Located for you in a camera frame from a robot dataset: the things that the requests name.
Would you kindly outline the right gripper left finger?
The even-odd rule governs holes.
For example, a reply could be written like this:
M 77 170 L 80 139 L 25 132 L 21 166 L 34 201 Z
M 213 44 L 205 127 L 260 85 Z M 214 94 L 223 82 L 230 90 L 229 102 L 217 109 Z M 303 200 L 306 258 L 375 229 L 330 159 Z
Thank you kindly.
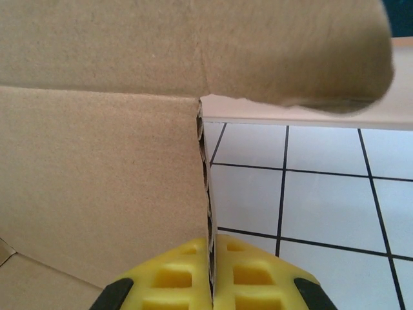
M 196 238 L 118 276 L 92 309 L 212 309 L 207 239 Z

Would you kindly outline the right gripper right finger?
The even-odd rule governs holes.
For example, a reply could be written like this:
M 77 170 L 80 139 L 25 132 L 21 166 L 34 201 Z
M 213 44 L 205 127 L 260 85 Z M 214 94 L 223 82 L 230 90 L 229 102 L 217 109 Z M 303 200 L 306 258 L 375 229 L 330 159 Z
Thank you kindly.
M 336 309 L 309 272 L 233 236 L 215 242 L 214 309 Z

